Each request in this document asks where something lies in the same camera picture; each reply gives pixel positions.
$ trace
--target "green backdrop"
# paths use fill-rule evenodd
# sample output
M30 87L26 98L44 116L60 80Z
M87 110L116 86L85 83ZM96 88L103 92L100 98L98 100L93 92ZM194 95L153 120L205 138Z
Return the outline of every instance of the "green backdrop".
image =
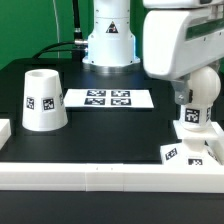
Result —
M72 40L72 0L56 0L56 4L61 41ZM0 69L14 59L32 57L57 42L53 0L0 0L0 5ZM79 0L79 5L81 27L84 38L87 38L93 29L93 0ZM131 30L137 39L137 56L140 58L146 13L142 0L131 0ZM44 57L57 57L57 54ZM71 55L61 53L60 57Z

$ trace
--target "white cup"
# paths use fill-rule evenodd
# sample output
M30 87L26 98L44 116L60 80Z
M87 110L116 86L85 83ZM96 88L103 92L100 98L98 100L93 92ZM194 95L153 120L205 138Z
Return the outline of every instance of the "white cup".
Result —
M50 69L26 72L23 127L32 131L52 131L67 122L58 72Z

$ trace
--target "black tabletop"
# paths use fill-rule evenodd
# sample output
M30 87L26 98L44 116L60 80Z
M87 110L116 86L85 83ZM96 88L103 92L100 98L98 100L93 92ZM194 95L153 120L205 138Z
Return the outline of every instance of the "black tabletop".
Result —
M67 108L68 124L52 132L22 127L24 74L38 68L60 74L64 94L73 89L147 89L153 109ZM20 59L0 71L0 118L12 136L0 162L160 164L161 145L178 140L179 118L169 82L141 68L102 76L69 59ZM212 119L223 127L223 90ZM222 223L222 194L123 192L0 192L0 223Z

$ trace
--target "black cable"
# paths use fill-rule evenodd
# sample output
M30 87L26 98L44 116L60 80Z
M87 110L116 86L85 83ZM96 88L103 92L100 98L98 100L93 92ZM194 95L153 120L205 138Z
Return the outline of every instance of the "black cable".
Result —
M58 49L58 50L46 50L40 51L38 54L34 55L33 58L38 59L42 54L52 53L52 52L73 52L73 51L84 51L84 48L75 48L75 49Z
M63 46L63 45L73 45L74 44L74 41L66 41L66 42L60 42L60 43L56 43L56 44L52 44L50 46L47 46L45 48L43 48L41 51L39 51L38 53L36 53L33 58L39 58L40 55L42 54L42 52L44 51L47 51L49 49L52 49L52 48L55 48L55 47L60 47L60 46Z
M74 39L82 39L82 31L79 18L79 3L78 0L72 0L73 18L74 18Z

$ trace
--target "small white cube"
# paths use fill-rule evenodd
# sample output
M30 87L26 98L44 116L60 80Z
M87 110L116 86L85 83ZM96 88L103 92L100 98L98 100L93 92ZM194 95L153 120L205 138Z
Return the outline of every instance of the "small white cube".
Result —
M0 119L0 150L11 136L11 127L9 119Z

